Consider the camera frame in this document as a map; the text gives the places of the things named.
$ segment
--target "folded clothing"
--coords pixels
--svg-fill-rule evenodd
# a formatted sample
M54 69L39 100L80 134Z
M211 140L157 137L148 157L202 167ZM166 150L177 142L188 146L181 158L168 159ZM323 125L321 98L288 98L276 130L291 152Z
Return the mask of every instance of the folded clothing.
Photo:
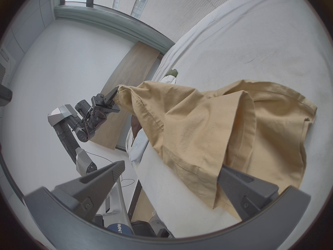
M199 92L144 82L120 85L115 102L138 118L163 162L210 208L238 217L217 184L223 163L279 192L302 181L303 143L317 107L290 88L242 80Z

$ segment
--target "robotic arm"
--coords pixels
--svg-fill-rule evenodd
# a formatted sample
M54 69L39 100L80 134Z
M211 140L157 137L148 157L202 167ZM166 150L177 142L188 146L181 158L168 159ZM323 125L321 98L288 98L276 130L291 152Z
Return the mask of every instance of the robotic arm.
M95 132L106 121L107 115L111 112L119 112L119 107L113 101L117 91L118 87L106 96L102 94L93 96L91 98L92 106L86 100L78 102L75 109L82 116L82 119L69 104L60 106L48 114L50 125L55 129L81 176L97 170L97 166L80 148L72 132L76 133L81 142L87 142L94 137Z

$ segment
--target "white bed sheet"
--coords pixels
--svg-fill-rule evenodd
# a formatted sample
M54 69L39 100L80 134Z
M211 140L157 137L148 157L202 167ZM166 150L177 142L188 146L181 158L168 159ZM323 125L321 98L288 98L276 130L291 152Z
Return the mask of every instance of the white bed sheet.
M300 189L311 202L280 249L309 227L333 185L333 48L305 0L229 0L183 36L163 57L153 80L177 69L177 84L214 90L240 79L273 81L318 106L307 135ZM166 166L150 144L135 171L150 202L175 237L220 230L237 220L208 209Z

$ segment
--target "bed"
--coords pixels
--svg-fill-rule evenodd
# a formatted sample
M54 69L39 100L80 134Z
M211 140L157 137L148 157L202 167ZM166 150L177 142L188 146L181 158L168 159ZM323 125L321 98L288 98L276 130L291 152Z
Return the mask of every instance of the bed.
M207 91L240 79L288 86L318 106L305 147L300 189L311 195L301 221L280 246L291 246L309 227L333 185L333 47L306 0L229 0L187 32L163 57L153 77L177 69L178 85ZM206 234L239 220L210 210L165 165L150 144L132 164L160 219L177 238Z

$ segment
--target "black cable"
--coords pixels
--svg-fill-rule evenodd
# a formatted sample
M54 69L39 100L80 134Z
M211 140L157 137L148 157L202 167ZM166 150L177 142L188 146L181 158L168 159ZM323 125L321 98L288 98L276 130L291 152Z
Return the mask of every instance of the black cable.
M87 151L86 151L86 153L87 153L87 154L91 154L91 155L93 155L93 156L98 156L98 157L104 158L104 159L106 159L107 161L113 163L111 160L109 160L109 159L107 159L107 158L105 158L105 157L103 157L103 156L99 156L99 155L96 155L96 154L93 154L93 153L90 153L90 152L87 152ZM122 182L123 180L132 180L132 181L133 181L133 182L132 182L131 184L129 184L129 185L122 186L122 188L123 188L123 187L130 186L130 185L132 185L133 183L135 183L135 180L133 180L133 179L123 179L123 175L120 175L120 176L121 176L121 178L122 178L120 182Z

